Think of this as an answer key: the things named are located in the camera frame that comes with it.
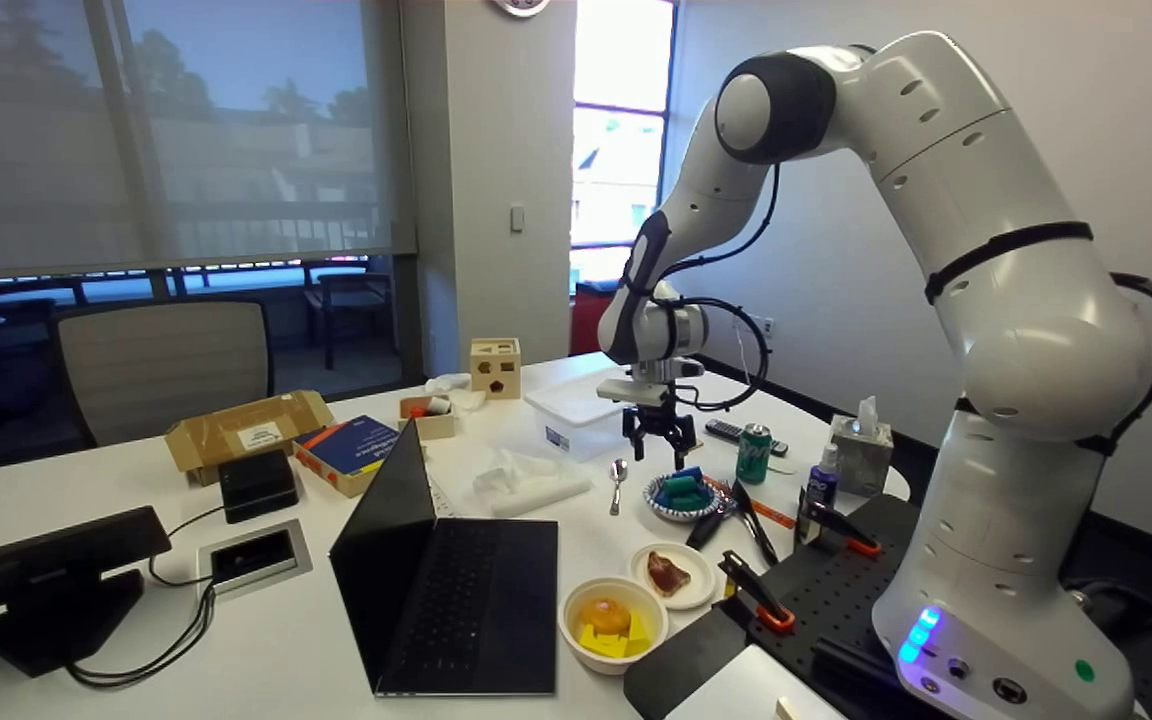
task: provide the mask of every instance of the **yellow bowl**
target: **yellow bowl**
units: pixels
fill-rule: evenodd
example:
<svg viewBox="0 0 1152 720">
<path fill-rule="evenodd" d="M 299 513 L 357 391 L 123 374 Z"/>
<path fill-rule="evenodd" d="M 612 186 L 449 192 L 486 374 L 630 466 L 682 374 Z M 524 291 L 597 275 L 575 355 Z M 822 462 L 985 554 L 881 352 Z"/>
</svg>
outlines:
<svg viewBox="0 0 1152 720">
<path fill-rule="evenodd" d="M 660 595 L 632 577 L 597 577 L 569 592 L 559 633 L 573 655 L 597 677 L 623 677 L 669 637 Z"/>
</svg>

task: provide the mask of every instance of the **bottle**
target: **bottle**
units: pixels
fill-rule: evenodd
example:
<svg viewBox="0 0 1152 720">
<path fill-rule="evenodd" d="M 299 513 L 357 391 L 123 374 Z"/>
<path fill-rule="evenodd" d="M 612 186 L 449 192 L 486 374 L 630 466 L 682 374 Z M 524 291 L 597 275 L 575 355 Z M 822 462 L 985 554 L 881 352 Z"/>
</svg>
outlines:
<svg viewBox="0 0 1152 720">
<path fill-rule="evenodd" d="M 774 434 L 764 425 L 743 425 L 738 454 L 738 485 L 764 485 L 774 457 Z"/>
<path fill-rule="evenodd" d="M 833 499 L 840 496 L 840 447 L 826 443 L 822 462 L 810 472 L 810 499 L 822 510 L 833 510 Z"/>
</svg>

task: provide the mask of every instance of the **wall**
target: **wall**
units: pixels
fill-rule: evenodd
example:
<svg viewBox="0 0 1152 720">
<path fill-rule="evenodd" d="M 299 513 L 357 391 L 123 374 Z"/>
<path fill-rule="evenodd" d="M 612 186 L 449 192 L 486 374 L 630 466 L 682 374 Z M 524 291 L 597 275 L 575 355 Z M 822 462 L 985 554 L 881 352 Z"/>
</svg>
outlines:
<svg viewBox="0 0 1152 720">
<path fill-rule="evenodd" d="M 702 105 L 738 62 L 797 45 L 889 45 L 913 29 L 954 31 L 985 63 L 1095 228 L 1106 261 L 1152 275 L 1152 4 L 1136 0 L 1066 0 L 1042 12 L 1010 0 L 688 0 L 669 175 Z M 777 383 L 837 409 L 881 396 L 902 434 L 942 443 L 955 355 L 856 157 L 787 164 L 768 240 L 682 285 L 774 319 Z M 1095 513 L 1152 534 L 1152 414 L 1108 466 Z"/>
<path fill-rule="evenodd" d="M 427 374 L 501 332 L 524 360 L 563 355 L 575 4 L 519 26 L 487 0 L 421 0 L 400 36 Z"/>
</svg>

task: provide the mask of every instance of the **table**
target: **table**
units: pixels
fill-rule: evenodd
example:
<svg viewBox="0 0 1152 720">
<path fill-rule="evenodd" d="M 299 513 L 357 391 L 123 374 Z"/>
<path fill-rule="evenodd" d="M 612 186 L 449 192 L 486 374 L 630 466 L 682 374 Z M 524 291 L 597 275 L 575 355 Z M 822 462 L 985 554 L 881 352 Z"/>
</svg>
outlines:
<svg viewBox="0 0 1152 720">
<path fill-rule="evenodd" d="M 579 380 L 590 374 L 608 374 L 604 355 L 573 355 L 551 365 L 524 368 L 524 388 Z M 724 376 L 702 380 L 714 399 L 738 391 L 740 383 Z M 397 399 L 404 391 L 381 391 L 359 399 L 331 404 L 336 422 L 376 417 L 397 425 Z M 734 425 L 759 422 L 779 440 L 787 440 L 787 457 L 774 462 L 768 485 L 757 490 L 759 499 L 779 504 L 797 496 L 810 477 L 810 466 L 822 457 L 829 440 L 829 425 L 816 417 L 757 391 L 748 404 L 730 414 Z M 632 466 L 630 443 L 615 443 L 602 457 L 563 457 L 544 443 L 537 409 L 527 399 L 491 399 L 476 414 L 462 414 L 462 434 L 449 440 L 425 440 L 436 510 L 444 515 L 482 515 L 476 510 L 476 477 L 501 466 L 501 454 L 534 454 L 563 472 L 583 472 L 594 490 L 583 496 L 569 496 L 534 515 L 559 520 L 559 595 L 604 571 L 630 571 L 630 561 L 642 543 L 654 542 L 684 542 L 688 529 L 665 524 L 643 510 L 649 481 L 674 472 L 674 454 L 665 440 L 649 440 L 649 457 Z M 630 462 L 630 485 L 620 490 L 620 515 L 608 515 L 608 466 Z M 738 470 L 738 447 L 719 440 L 704 440 L 688 462 L 707 470 L 714 477 L 730 477 Z M 226 524 L 222 515 L 200 520 L 177 538 L 177 550 L 161 561 L 166 577 L 187 577 L 200 567 L 200 550 L 213 550 L 233 538 L 248 538 L 285 520 L 299 520 L 311 571 L 275 582 L 256 592 L 222 595 L 213 633 L 170 671 L 150 684 L 123 692 L 90 692 L 71 684 L 65 671 L 27 680 L 0 661 L 0 716 L 491 716 L 491 720 L 544 720 L 544 716 L 637 716 L 623 701 L 620 680 L 594 677 L 575 664 L 569 649 L 559 649 L 559 692 L 544 701 L 384 701 L 368 692 L 359 652 L 348 633 L 348 617 L 336 592 L 336 577 L 328 565 L 328 550 L 341 524 L 352 513 L 352 499 L 336 496 L 328 485 L 299 477 L 303 499 L 295 510 Z M 910 496 L 905 477 L 889 472 L 889 493 Z M 0 470 L 0 543 L 36 538 L 49 529 L 80 524 L 93 515 L 109 515 L 119 510 L 151 504 L 166 529 L 208 513 L 222 504 L 222 490 L 187 490 L 177 472 L 166 440 L 134 440 L 34 466 Z M 792 550 L 787 534 L 768 524 L 768 538 L 779 554 Z M 743 554 L 759 571 L 757 543 L 743 524 L 724 524 L 707 543 L 707 561 L 724 550 Z M 151 661 L 177 633 L 187 624 L 198 607 L 198 592 L 182 589 L 144 589 L 144 600 L 128 614 L 116 637 L 84 661 L 84 668 L 137 668 Z"/>
</svg>

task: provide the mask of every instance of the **notebook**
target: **notebook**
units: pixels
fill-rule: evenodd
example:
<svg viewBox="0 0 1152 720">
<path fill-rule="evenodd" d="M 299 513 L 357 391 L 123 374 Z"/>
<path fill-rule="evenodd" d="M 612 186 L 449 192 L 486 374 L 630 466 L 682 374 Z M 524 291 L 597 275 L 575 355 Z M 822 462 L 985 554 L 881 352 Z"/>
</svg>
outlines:
<svg viewBox="0 0 1152 720">
<path fill-rule="evenodd" d="M 416 425 L 331 543 L 371 692 L 556 692 L 556 524 L 436 520 Z"/>
</svg>

